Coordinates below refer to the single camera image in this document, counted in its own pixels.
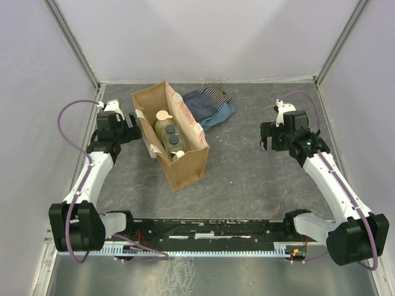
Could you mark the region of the brown canvas bag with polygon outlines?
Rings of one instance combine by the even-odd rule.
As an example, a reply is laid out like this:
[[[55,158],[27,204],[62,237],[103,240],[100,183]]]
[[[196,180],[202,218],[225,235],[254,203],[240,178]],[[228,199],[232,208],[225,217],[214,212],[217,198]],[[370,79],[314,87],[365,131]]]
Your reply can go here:
[[[172,190],[203,178],[209,145],[182,97],[166,81],[131,96],[148,151]]]

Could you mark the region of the green bottle with pump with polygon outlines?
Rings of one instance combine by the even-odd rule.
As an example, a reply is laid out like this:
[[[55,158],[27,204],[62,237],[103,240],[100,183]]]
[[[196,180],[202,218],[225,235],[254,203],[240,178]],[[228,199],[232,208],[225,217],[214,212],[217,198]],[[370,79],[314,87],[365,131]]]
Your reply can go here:
[[[174,124],[173,117],[166,110],[160,110],[156,113],[155,132],[160,142],[162,142],[162,130],[166,126]]]

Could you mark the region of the clear bottle yellow label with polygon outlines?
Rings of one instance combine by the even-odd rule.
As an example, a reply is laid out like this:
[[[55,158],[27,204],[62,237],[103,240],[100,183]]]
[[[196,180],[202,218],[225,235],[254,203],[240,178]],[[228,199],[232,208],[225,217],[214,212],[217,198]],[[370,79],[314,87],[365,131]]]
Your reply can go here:
[[[162,139],[167,139],[170,136],[178,136],[181,134],[181,129],[177,125],[167,125],[166,127],[162,128]]]

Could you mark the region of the clear bottle black label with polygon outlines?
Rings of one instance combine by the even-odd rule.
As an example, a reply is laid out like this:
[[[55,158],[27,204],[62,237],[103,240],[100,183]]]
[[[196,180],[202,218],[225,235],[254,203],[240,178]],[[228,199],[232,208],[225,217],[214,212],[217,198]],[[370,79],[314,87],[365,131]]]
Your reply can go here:
[[[171,155],[171,152],[176,152],[178,150],[183,150],[186,152],[186,145],[183,136],[170,136],[167,139],[164,139],[164,147],[168,154]]]

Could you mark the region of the yellow bottle white cap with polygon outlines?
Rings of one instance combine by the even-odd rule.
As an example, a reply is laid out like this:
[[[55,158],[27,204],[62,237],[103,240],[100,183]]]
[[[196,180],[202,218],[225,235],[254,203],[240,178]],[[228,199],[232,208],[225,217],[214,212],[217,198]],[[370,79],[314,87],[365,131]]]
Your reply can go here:
[[[180,159],[182,156],[185,155],[185,152],[183,150],[178,150],[176,152],[171,152],[172,155],[172,161],[176,161],[178,159]]]

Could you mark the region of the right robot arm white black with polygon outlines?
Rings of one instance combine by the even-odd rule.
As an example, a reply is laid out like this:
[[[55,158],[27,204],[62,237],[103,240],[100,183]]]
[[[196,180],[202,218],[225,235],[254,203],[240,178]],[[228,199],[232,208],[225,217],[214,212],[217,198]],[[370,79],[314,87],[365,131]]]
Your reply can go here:
[[[261,123],[260,146],[263,150],[287,151],[318,186],[335,219],[329,222],[306,209],[289,212],[282,226],[285,238],[296,241],[307,236],[324,245],[339,266],[371,260],[372,265],[366,269],[376,270],[389,221],[384,214],[374,214],[358,198],[338,170],[320,132],[311,132],[307,114],[289,111],[283,114],[281,123]]]

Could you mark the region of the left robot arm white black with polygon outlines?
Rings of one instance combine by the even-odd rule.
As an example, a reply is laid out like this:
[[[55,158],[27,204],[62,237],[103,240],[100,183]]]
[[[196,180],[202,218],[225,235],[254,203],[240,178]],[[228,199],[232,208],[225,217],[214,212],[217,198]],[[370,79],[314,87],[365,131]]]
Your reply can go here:
[[[135,114],[129,113],[128,116],[124,119],[114,111],[97,114],[97,128],[85,151],[88,158],[75,185],[61,203],[54,203],[49,208],[58,251],[98,251],[114,234],[123,241],[134,238],[136,226],[130,211],[117,210],[100,215],[96,210],[98,195],[122,144],[142,137]]]

